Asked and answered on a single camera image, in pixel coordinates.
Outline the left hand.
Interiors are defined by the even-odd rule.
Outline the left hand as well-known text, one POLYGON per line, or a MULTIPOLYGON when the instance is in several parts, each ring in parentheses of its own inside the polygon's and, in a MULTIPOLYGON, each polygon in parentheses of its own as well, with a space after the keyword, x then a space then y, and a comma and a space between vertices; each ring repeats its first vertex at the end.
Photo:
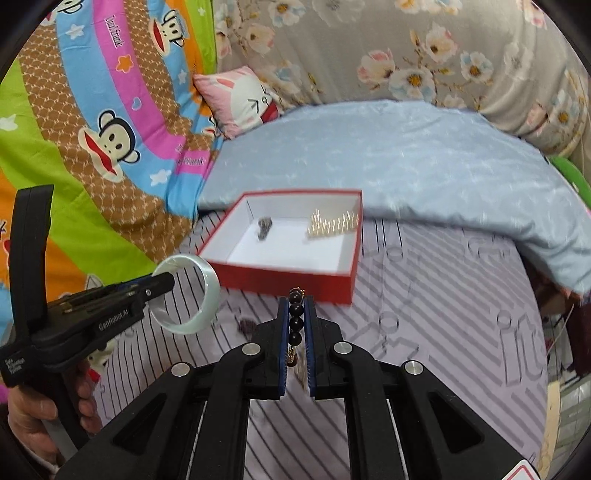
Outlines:
MULTIPOLYGON (((80 424, 90 435, 102 429, 93 397, 96 383, 89 375, 90 365, 82 361, 74 378, 74 389, 78 395, 80 424)), ((53 401, 28 387, 15 387, 8 395, 8 425, 16 439, 32 458, 42 467, 48 467, 54 474, 58 470, 61 453, 47 433, 43 420, 53 421, 58 409, 53 401)))

